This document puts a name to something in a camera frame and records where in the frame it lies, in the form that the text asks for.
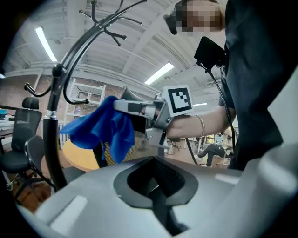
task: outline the black shirt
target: black shirt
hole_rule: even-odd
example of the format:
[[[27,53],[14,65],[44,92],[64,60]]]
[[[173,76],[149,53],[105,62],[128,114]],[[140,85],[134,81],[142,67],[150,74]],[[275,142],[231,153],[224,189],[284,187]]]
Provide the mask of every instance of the black shirt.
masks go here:
[[[230,168],[243,170],[250,159],[283,142],[267,108],[298,63],[297,9],[296,1],[227,3],[222,91],[227,106],[235,108],[239,125]]]

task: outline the white ceiling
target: white ceiling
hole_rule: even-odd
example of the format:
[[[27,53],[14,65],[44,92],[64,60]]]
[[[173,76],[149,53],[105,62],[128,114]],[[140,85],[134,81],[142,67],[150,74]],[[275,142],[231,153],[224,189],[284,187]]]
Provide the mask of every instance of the white ceiling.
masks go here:
[[[136,3],[137,0],[124,0],[123,6]],[[75,77],[85,77],[111,83],[128,85],[134,91],[154,95],[164,86],[177,84],[189,85],[193,102],[207,102],[207,106],[197,106],[196,111],[208,111],[217,106],[216,88],[207,88],[211,82],[209,75],[196,66],[193,58],[203,34],[189,37],[172,35],[163,16],[173,11],[177,0],[148,0],[125,13],[143,24],[119,20],[109,27],[109,31],[127,36],[118,39],[121,47],[113,39],[101,34],[87,50],[77,66]],[[114,12],[120,0],[98,0],[97,19]],[[50,74],[53,62],[43,49],[35,28],[43,27],[48,43],[58,61],[70,49],[75,41],[93,24],[91,19],[78,13],[82,9],[90,13],[90,0],[49,0],[43,4],[17,33],[7,56],[4,68],[7,76],[22,75],[34,69],[48,68],[43,73]],[[221,47],[224,46],[224,32],[208,35]],[[147,86],[144,82],[158,69],[170,62],[175,67],[156,82]],[[214,70],[215,77],[219,71]]]

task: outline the bracelet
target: bracelet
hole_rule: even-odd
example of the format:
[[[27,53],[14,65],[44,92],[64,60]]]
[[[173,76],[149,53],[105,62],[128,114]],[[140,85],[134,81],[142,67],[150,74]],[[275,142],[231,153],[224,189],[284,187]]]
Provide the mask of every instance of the bracelet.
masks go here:
[[[202,131],[201,135],[199,136],[199,138],[200,138],[200,137],[203,137],[204,134],[205,134],[205,124],[204,124],[203,119],[202,119],[201,117],[199,117],[199,116],[196,115],[196,114],[194,114],[194,115],[197,116],[197,117],[200,119],[201,124],[202,124],[202,129],[203,129],[203,131]]]

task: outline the brick wall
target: brick wall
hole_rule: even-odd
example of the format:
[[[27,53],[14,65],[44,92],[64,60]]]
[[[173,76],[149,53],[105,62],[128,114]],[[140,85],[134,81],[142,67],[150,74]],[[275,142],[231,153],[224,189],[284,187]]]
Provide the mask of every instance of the brick wall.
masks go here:
[[[30,83],[31,86],[35,84],[37,75],[24,75],[24,76],[17,76],[17,77],[10,77],[7,79],[1,79],[0,80],[0,105],[7,105],[7,106],[14,106],[14,107],[21,107],[22,101],[25,97],[30,97],[31,94],[27,91],[24,90],[24,84],[26,82]],[[39,83],[37,85],[36,91],[41,93],[46,91],[46,89],[50,86],[52,82],[51,76],[47,75],[42,75]],[[81,79],[81,78],[76,78],[77,83],[82,83],[82,84],[88,84],[92,86],[100,86],[103,85],[103,83],[94,81],[94,80],[89,80],[89,79]],[[106,92],[105,92],[105,98],[109,95],[114,95],[116,97],[120,97],[122,93],[122,88],[114,85],[109,85],[106,84]],[[152,100],[152,98],[136,93],[136,95],[139,97],[142,97],[146,100]],[[81,93],[79,97],[81,98],[86,98],[87,94]],[[47,103],[49,100],[49,94],[47,94],[44,97],[39,98],[39,110],[42,112],[44,115],[47,109]],[[100,97],[93,95],[91,100],[94,101],[99,101]],[[60,96],[58,108],[57,108],[57,117],[59,120],[64,120],[64,112],[66,108],[66,101],[62,96]],[[74,112],[75,111],[74,105],[68,105],[68,112]],[[95,106],[89,106],[89,105],[79,105],[77,106],[80,108],[80,114],[88,114],[93,112],[96,107]],[[70,121],[72,120],[73,117],[68,116],[67,120]],[[41,127],[39,126],[37,134],[41,134]]]

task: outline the round wooden table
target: round wooden table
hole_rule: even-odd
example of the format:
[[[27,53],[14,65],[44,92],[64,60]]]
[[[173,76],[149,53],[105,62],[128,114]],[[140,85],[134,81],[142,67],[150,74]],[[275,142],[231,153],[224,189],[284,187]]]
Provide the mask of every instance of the round wooden table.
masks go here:
[[[77,147],[70,140],[63,145],[65,159],[74,167],[89,172],[99,169],[93,150],[86,150]]]

